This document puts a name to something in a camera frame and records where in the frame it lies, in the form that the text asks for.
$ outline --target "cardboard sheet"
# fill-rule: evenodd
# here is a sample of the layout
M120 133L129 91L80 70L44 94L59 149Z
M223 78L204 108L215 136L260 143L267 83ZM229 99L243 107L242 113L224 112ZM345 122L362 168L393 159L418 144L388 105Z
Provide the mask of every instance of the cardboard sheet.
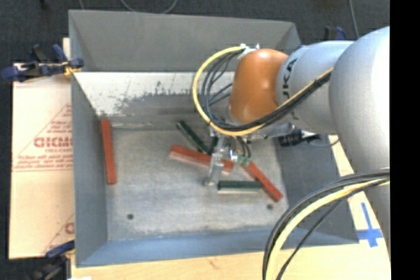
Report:
M14 83L9 258L74 238L72 107L63 75Z

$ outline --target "red stick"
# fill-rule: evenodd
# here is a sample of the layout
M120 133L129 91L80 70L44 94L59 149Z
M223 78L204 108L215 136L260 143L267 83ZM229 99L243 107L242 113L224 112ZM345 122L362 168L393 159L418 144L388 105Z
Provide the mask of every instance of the red stick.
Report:
M102 129L102 142L104 145L105 168L106 168L106 182L108 184L115 184L117 182L116 164L114 161L114 151L112 149L112 135L111 124L108 119L100 120L100 127Z

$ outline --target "blue clamp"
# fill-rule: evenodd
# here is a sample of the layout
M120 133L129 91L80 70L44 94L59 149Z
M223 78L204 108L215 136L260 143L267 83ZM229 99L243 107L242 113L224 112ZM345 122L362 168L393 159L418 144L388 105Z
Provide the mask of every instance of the blue clamp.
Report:
M52 46L52 52L55 56L53 63L42 63L41 59L46 59L45 55L39 49L39 45L32 47L29 54L29 62L18 66L11 66L1 70L1 76L6 81L24 82L28 79L58 75L70 75L75 71L79 71L84 65L82 58L67 59L62 48L55 44Z

